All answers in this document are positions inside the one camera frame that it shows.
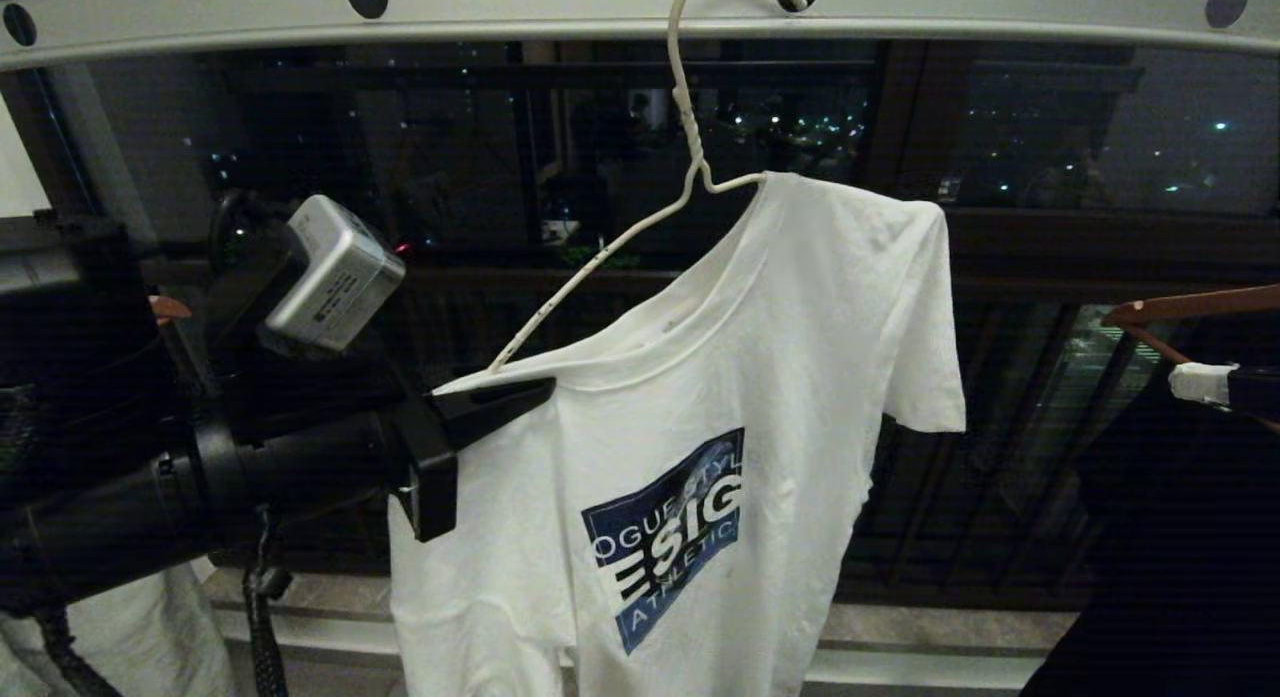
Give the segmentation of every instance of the white cloth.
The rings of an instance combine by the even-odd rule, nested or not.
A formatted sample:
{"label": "white cloth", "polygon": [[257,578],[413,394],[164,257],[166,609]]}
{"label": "white cloth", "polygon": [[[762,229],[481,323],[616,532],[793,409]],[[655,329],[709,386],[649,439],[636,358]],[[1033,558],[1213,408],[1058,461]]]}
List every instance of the white cloth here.
{"label": "white cloth", "polygon": [[[209,600],[187,565],[74,602],[72,647],[125,697],[227,697],[236,680]],[[0,619],[0,684],[13,697],[74,697],[35,620]]]}
{"label": "white cloth", "polygon": [[882,411],[965,425],[942,211],[768,175],[671,286],[562,350],[460,455],[458,527],[390,510],[411,693],[796,694],[868,489]]}
{"label": "white cloth", "polygon": [[1169,373],[1169,390],[1179,400],[1230,405],[1231,390],[1228,377],[1239,368],[1239,364],[1176,364]]}

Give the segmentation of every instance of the wire hanger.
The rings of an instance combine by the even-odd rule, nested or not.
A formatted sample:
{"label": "wire hanger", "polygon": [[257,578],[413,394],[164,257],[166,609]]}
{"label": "wire hanger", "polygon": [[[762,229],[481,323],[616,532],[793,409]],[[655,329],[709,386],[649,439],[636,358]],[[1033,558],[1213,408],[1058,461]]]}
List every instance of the wire hanger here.
{"label": "wire hanger", "polygon": [[[671,14],[667,17],[667,55],[671,58],[671,72],[676,78],[676,87],[671,91],[671,93],[676,100],[677,109],[680,110],[680,123],[681,127],[685,128],[685,138],[689,142],[690,157],[689,170],[685,173],[685,188],[680,194],[680,200],[676,200],[672,205],[667,205],[654,214],[650,214],[649,217],[641,219],[640,223],[632,224],[627,231],[623,231],[621,237],[617,237],[616,240],[609,242],[604,249],[600,249],[594,258],[588,261],[588,263],[585,263],[584,267],[570,279],[570,281],[564,283],[564,285],[559,288],[554,295],[552,295],[552,299],[547,301],[547,304],[541,306],[541,308],[534,313],[534,317],[531,317],[529,322],[520,329],[520,333],[516,333],[516,336],[507,343],[507,347],[503,347],[503,349],[498,352],[498,357],[493,361],[493,364],[489,364],[488,372],[498,372],[503,364],[507,364],[507,361],[516,354],[516,350],[520,349],[526,340],[529,340],[534,329],[538,329],[538,325],[543,324],[543,320],[547,318],[547,316],[552,313],[558,304],[561,304],[564,297],[567,297],[573,288],[579,286],[579,284],[584,281],[589,274],[595,272],[595,269],[600,267],[600,263],[604,263],[604,260],[608,260],[609,255],[613,255],[613,252],[621,249],[622,246],[626,246],[632,237],[636,237],[639,233],[645,231],[645,229],[654,226],[654,224],[662,223],[663,219],[671,217],[672,214],[676,214],[684,208],[685,205],[689,205],[689,197],[694,194],[694,178],[698,176],[698,173],[703,174],[703,185],[708,192],[712,192],[712,194],[736,191],[739,187],[755,185],[755,183],[765,180],[763,171],[744,174],[744,176],[728,179],[727,182],[718,183],[718,185],[712,178],[712,165],[707,161],[707,155],[703,152],[703,138],[698,133],[698,119],[694,116],[694,100],[689,93],[689,79],[685,77],[685,63],[680,59],[680,15],[685,10],[686,1],[687,0],[673,0],[671,3]],[[809,6],[809,0],[791,0],[791,4],[794,4],[797,10],[803,10]]]}

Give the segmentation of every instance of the printed graphic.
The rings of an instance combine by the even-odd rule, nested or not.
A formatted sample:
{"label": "printed graphic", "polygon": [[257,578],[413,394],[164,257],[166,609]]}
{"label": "printed graphic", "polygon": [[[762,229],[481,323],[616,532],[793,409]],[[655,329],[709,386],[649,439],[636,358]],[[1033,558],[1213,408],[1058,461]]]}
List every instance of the printed graphic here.
{"label": "printed graphic", "polygon": [[628,655],[703,565],[737,542],[742,434],[709,439],[639,492],[582,510]]}

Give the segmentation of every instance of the wooden hanger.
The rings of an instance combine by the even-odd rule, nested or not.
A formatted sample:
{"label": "wooden hanger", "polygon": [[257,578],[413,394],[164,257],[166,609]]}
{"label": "wooden hanger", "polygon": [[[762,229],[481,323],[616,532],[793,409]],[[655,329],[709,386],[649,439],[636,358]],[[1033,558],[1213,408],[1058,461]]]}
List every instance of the wooden hanger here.
{"label": "wooden hanger", "polygon": [[[1257,313],[1257,311],[1280,311],[1280,284],[1267,286],[1248,286],[1244,290],[1199,292],[1197,295],[1157,297],[1155,301],[1135,301],[1117,306],[1102,317],[1103,327],[1123,327],[1151,349],[1160,352],[1175,364],[1193,361],[1181,352],[1166,345],[1155,334],[1147,333],[1146,325],[1166,322],[1172,318],[1215,317],[1215,315]],[[1253,418],[1266,425],[1272,432],[1280,434],[1280,425],[1267,419]]]}

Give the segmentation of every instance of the black fabric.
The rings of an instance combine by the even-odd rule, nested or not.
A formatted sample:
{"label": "black fabric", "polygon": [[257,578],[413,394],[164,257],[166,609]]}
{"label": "black fabric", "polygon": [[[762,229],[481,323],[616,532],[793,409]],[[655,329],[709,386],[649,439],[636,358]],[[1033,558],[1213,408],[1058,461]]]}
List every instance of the black fabric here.
{"label": "black fabric", "polygon": [[[1280,364],[1280,315],[1216,318],[1184,349]],[[1176,400],[1166,371],[1078,473],[1098,586],[1023,694],[1280,694],[1280,436]]]}

